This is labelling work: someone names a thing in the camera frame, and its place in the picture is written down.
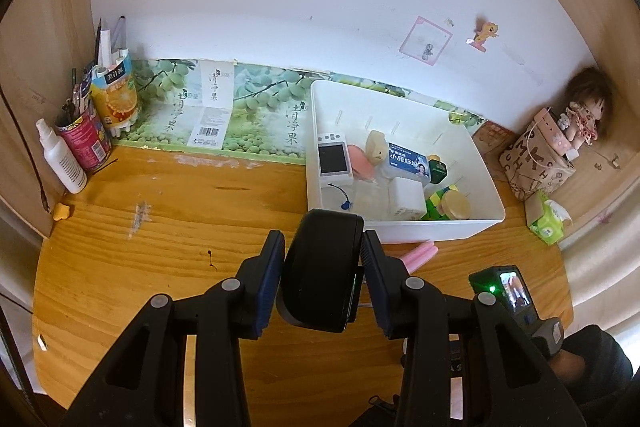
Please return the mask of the green printed cardboard panel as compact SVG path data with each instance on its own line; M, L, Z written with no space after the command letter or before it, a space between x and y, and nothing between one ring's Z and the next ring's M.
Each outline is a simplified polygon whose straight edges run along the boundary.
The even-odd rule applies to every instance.
M302 165L326 129L363 146L370 131L446 165L462 186L488 175L466 131L483 118L409 89L335 72L211 60L135 60L138 117L113 144Z

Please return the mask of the white plastic storage bin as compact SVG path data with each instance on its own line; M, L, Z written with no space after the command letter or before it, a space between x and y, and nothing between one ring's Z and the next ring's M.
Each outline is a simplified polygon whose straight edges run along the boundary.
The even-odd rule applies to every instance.
M306 144L311 209L356 213L384 243L469 239L506 217L469 133L408 98L317 81Z

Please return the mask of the pink framed wall sticker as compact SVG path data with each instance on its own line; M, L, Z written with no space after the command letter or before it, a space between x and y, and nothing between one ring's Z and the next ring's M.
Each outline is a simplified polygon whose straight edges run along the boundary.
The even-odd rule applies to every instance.
M451 31L418 16L399 52L423 64L434 66L451 38Z

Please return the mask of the blue white medicine box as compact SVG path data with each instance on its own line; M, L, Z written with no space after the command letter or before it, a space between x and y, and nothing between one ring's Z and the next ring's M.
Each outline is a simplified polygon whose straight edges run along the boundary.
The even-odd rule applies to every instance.
M382 173L388 179L406 178L423 185L431 183L427 158L395 143L388 143L388 157L382 164Z

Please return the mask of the pink flat toy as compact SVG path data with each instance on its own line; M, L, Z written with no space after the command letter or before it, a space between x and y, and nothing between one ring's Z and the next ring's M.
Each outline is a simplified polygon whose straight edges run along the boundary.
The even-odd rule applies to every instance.
M352 144L347 145L347 150L354 177L358 180L373 182L376 176L375 165L367 158L366 153Z

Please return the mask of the white digital camera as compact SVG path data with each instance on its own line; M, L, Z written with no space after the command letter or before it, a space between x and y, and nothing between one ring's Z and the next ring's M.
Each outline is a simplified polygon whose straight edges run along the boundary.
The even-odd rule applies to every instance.
M345 135L339 131L321 133L317 142L321 185L352 185L354 174Z

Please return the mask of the pink case on bag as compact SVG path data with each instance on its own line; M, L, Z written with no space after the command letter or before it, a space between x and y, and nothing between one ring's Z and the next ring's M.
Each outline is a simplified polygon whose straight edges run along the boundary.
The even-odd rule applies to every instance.
M575 150L570 141L567 140L564 131L550 113L550 109L542 108L535 115L534 123L534 128L541 133L555 153L559 156L564 156L568 161L574 161L579 157L578 150Z

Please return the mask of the black oval case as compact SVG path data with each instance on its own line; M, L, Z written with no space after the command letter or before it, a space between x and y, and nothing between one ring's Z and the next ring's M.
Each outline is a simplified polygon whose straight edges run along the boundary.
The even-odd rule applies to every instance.
M359 297L363 219L353 213L313 209L300 220L286 253L277 309L288 323L341 333Z

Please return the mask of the letter print fabric bag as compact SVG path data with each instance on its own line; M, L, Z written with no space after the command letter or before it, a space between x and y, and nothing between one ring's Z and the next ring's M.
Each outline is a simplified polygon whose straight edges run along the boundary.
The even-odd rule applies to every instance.
M538 191L552 194L576 172L534 124L500 154L499 162L512 193L521 202Z

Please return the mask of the red pen can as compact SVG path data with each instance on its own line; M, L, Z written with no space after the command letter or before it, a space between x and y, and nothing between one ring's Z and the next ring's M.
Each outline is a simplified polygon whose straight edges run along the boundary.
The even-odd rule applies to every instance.
M60 118L56 130L62 136L82 168L95 172L103 167L112 153L112 143L93 108L88 108L74 121Z

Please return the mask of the brown haired doll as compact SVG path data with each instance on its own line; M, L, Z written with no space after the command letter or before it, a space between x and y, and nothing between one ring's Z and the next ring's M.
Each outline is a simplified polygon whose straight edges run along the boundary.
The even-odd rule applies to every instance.
M573 161L584 145L605 135L613 109L613 92L604 72L587 67L578 72L565 90L567 106L558 125L570 145L564 156Z

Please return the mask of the green tissue pack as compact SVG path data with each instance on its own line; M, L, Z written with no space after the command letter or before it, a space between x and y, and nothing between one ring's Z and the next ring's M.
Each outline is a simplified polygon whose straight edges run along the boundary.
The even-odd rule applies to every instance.
M563 206L541 190L530 195L524 206L527 228L548 246L558 243L565 223L573 221Z

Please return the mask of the small yellow floor toy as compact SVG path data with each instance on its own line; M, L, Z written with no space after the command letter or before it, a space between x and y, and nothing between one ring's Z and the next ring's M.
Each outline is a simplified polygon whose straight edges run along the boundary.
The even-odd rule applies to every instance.
M52 211L52 218L55 222L66 220L70 217L70 206L58 202Z

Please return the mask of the white spray bottle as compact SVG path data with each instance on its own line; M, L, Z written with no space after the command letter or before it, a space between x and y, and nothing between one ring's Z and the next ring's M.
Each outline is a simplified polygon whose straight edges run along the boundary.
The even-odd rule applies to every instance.
M36 128L44 159L67 191L80 193L87 184L88 176L62 136L57 135L43 118L36 121Z

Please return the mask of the pink hair clip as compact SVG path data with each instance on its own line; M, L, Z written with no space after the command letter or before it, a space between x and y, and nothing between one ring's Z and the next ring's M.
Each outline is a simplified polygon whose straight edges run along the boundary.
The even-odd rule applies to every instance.
M424 242L400 257L401 262L409 274L418 271L423 265L432 260L438 253L438 247L433 241Z

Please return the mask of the orange juice carton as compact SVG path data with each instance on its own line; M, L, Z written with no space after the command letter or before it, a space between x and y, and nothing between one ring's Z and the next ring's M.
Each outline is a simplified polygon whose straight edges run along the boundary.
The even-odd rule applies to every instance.
M111 69L93 67L91 98L105 130L119 138L138 120L138 94L129 50L118 50L112 59L115 65Z

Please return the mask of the white square box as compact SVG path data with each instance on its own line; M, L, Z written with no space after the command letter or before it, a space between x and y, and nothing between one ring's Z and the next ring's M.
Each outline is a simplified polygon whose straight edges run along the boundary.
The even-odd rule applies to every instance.
M398 176L388 184L390 217L395 220L421 220L426 213L423 185Z

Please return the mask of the yellow pony wall sticker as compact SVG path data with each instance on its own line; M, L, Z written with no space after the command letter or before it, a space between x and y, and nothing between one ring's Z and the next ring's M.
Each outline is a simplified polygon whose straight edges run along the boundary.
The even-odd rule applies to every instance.
M469 46L472 46L477 51L486 51L486 42L490 38L496 38L498 36L499 26L496 23L484 22L480 24L480 28L474 32L474 37L466 40Z

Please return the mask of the green small bottle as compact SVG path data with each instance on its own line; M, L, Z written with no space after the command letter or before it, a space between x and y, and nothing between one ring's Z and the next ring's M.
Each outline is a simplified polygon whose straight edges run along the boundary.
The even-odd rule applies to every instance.
M448 168L446 164L437 155L427 157L428 172L430 173L431 184L439 184L448 176Z

